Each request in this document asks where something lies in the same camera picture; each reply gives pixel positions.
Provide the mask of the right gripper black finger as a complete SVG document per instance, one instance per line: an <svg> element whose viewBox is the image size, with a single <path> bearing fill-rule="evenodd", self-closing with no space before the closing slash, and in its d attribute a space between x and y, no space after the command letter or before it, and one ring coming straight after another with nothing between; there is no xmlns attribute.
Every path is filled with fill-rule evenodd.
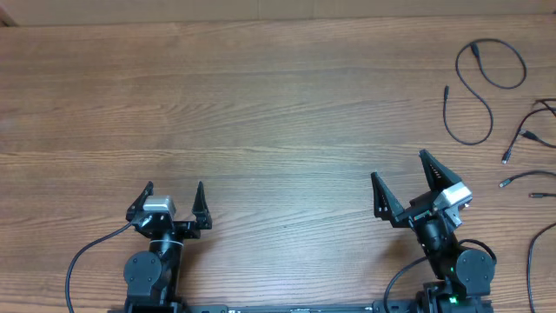
<svg viewBox="0 0 556 313"><path fill-rule="evenodd" d="M381 220L394 220L404 208L377 172L371 174L374 193L374 216Z"/></svg>
<svg viewBox="0 0 556 313"><path fill-rule="evenodd" d="M421 150L419 156L430 190L443 191L462 182L460 176L440 163L428 150Z"/></svg>

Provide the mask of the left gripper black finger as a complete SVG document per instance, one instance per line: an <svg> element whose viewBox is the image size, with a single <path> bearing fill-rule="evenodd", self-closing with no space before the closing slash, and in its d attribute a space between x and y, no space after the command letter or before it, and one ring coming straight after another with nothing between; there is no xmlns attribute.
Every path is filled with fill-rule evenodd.
<svg viewBox="0 0 556 313"><path fill-rule="evenodd" d="M206 202L204 184L199 182L195 194L195 201L192 207L192 213L195 216L196 228L199 230L212 229L212 217Z"/></svg>
<svg viewBox="0 0 556 313"><path fill-rule="evenodd" d="M143 189L142 193L137 197L137 199L127 208L126 211L126 220L131 222L138 212L143 211L143 205L146 202L149 196L154 194L154 184L149 181L145 188Z"/></svg>

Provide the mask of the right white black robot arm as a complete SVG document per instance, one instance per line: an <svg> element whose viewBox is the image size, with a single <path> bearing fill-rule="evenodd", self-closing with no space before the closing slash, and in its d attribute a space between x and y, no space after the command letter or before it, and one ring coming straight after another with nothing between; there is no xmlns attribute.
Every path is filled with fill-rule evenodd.
<svg viewBox="0 0 556 313"><path fill-rule="evenodd" d="M377 172L371 174L374 216L395 228L408 228L416 235L424 257L402 268L388 283L374 312L492 312L490 294L497 257L485 243L459 240L460 211L473 200L472 191L456 173L427 150L419 157L429 191L404 208ZM390 292L398 279L414 266L427 262L437 278L424 283L414 299L394 301Z"/></svg>

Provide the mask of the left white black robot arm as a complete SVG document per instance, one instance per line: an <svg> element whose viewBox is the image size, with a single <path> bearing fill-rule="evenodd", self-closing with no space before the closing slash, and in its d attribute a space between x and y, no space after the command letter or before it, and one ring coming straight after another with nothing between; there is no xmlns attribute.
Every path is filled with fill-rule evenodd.
<svg viewBox="0 0 556 313"><path fill-rule="evenodd" d="M154 184L147 183L142 194L129 206L126 220L136 232L149 239L149 248L126 262L126 312L188 312L177 295L184 242L198 239L212 228L212 217L204 185L198 184L192 206L193 221L176 221L171 196L156 196Z"/></svg>

